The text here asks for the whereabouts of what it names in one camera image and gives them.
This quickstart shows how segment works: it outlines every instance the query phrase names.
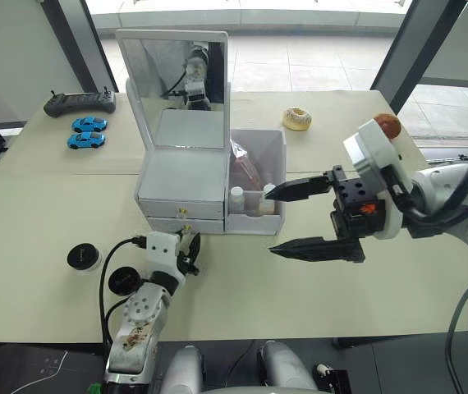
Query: jar lid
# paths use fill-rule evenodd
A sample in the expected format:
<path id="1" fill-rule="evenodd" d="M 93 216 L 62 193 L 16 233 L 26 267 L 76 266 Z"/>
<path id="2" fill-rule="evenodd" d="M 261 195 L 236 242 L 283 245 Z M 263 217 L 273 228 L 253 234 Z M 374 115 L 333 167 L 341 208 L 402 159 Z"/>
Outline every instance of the jar lid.
<path id="1" fill-rule="evenodd" d="M 79 244 L 68 253 L 67 262 L 72 268 L 85 270 L 99 260 L 99 251 L 92 244 Z"/>

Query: blue toy car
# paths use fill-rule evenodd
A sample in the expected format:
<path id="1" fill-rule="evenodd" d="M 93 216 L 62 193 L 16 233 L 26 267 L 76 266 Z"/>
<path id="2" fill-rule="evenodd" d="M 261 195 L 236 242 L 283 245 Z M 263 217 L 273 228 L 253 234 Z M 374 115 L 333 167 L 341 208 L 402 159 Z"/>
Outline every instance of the blue toy car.
<path id="1" fill-rule="evenodd" d="M 106 129 L 108 121 L 100 117 L 81 117 L 75 119 L 71 124 L 71 128 L 76 133 L 81 133 L 82 131 L 103 131 Z"/>
<path id="2" fill-rule="evenodd" d="M 67 141 L 67 145 L 72 149 L 78 148 L 98 148 L 104 145 L 106 137 L 101 133 L 83 131 L 79 134 L 72 134 Z"/>

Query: mirror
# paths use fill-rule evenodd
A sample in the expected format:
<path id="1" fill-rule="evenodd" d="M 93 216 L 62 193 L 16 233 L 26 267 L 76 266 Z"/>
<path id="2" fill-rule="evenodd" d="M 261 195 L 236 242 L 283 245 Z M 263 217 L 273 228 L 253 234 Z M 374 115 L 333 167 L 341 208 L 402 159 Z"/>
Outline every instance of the mirror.
<path id="1" fill-rule="evenodd" d="M 224 147 L 225 45 L 123 39 L 128 74 L 156 145 Z"/>

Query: white vanity box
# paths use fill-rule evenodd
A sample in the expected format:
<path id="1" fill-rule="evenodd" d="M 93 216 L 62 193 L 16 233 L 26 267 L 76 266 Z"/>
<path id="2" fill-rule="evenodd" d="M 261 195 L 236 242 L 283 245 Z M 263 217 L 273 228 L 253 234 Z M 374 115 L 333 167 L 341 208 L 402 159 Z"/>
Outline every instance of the white vanity box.
<path id="1" fill-rule="evenodd" d="M 242 186 L 237 182 L 245 175 L 231 164 L 231 137 L 248 152 L 260 185 L 285 181 L 286 145 L 280 130 L 230 130 L 227 33 L 118 30 L 117 40 L 146 148 L 135 200 L 152 229 L 278 234 L 283 204 L 276 202 L 273 215 L 258 216 L 263 191 L 250 183 L 246 187 L 248 178 L 243 213 L 228 211 L 230 189 Z M 202 105 L 201 96 L 192 96 L 200 84 L 210 110 L 192 107 Z"/>

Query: floor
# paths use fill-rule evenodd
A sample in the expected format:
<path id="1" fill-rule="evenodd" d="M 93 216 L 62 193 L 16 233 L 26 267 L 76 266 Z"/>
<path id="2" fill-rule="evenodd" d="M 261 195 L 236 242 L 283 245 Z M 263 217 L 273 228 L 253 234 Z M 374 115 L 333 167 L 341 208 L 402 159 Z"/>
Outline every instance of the floor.
<path id="1" fill-rule="evenodd" d="M 353 394 L 450 394 L 453 387 L 443 358 L 444 334 L 425 334 L 381 341 L 372 345 L 336 350 L 331 339 L 284 340 L 311 370 L 328 364 L 349 373 Z M 157 394 L 170 360 L 185 345 L 197 346 L 204 355 L 204 391 L 215 388 L 259 385 L 257 341 L 161 342 L 150 394 Z M 236 360 L 246 353 L 235 368 Z M 453 361 L 459 379 L 468 392 L 468 332 L 458 332 L 453 342 Z M 61 365 L 64 350 L 8 344 L 0 347 L 0 394 L 9 394 L 34 380 L 52 376 Z M 228 371 L 232 369 L 228 382 Z M 86 393 L 99 383 L 103 361 L 97 355 L 68 352 L 53 378 L 31 385 L 21 394 Z"/>
<path id="2" fill-rule="evenodd" d="M 243 35 L 229 37 L 232 91 L 369 89 L 392 35 Z M 124 91 L 128 77 L 115 39 L 103 48 Z M 419 146 L 468 145 L 468 88 L 417 85 L 398 114 Z"/>

